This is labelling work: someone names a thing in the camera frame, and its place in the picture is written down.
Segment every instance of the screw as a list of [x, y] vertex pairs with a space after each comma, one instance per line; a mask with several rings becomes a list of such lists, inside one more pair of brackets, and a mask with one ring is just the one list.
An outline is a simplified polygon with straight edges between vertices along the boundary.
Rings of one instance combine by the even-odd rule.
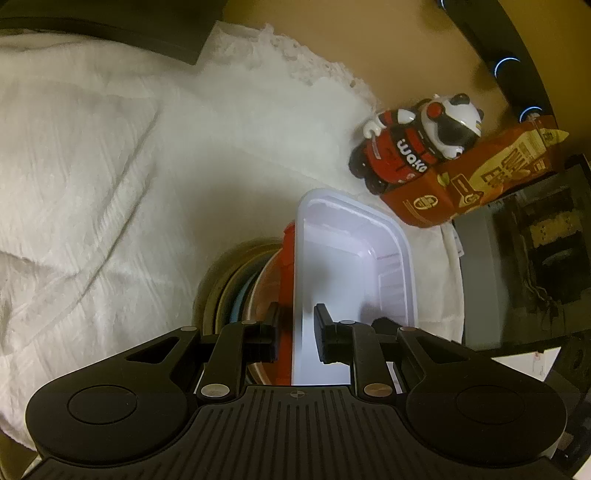
[[392, 394], [392, 387], [384, 383], [370, 383], [363, 391], [370, 397], [387, 397]]
[[221, 383], [210, 383], [201, 389], [201, 395], [208, 398], [222, 398], [230, 393], [230, 389]]

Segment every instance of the yellow wall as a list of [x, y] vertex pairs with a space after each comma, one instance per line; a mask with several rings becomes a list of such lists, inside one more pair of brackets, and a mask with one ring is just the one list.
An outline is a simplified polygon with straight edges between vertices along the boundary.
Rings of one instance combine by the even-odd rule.
[[434, 93], [466, 92], [485, 132], [506, 125], [494, 79], [434, 0], [229, 0], [225, 20], [265, 23], [369, 83], [384, 106], [411, 106]]
[[[583, 0], [501, 0], [534, 59], [569, 150], [591, 159], [591, 8]], [[265, 23], [366, 80], [385, 106], [468, 93], [485, 134], [515, 122], [480, 58], [434, 0], [229, 0], [225, 20]]]
[[567, 150], [591, 161], [591, 7], [583, 0], [501, 0], [542, 77]]

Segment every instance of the lace trim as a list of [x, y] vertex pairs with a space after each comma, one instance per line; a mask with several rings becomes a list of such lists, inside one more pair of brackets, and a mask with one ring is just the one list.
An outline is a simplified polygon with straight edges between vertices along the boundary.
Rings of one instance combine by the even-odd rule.
[[210, 41], [213, 42], [212, 57], [220, 63], [231, 61], [253, 69], [261, 67], [263, 63], [272, 62], [275, 57], [283, 60], [292, 78], [307, 85], [313, 85], [321, 78], [329, 78], [352, 89], [374, 110], [379, 106], [369, 86], [362, 79], [356, 78], [345, 65], [325, 60], [290, 37], [275, 35], [271, 25], [255, 30], [218, 22], [213, 28]]

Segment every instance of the blue led light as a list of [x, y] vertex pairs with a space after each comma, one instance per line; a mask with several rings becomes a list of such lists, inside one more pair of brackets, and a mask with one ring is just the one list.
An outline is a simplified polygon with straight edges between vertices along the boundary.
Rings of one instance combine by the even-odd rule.
[[524, 116], [526, 116], [527, 112], [531, 112], [532, 110], [539, 110], [540, 112], [542, 111], [541, 107], [539, 106], [529, 106], [528, 108], [526, 108], [525, 110], [523, 110], [521, 112], [521, 115], [519, 116], [519, 121], [522, 122]]
[[499, 67], [502, 64], [504, 64], [506, 61], [509, 61], [509, 60], [520, 61], [519, 59], [516, 59], [515, 57], [505, 57], [504, 59], [500, 59], [495, 66], [495, 78], [496, 78], [496, 74], [499, 72]]

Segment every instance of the white helmet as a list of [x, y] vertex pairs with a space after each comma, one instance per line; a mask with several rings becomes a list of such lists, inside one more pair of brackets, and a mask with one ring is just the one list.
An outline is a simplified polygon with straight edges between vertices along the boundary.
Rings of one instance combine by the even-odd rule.
[[429, 140], [451, 160], [472, 148], [482, 135], [484, 112], [465, 93], [434, 95], [421, 105], [421, 123]]

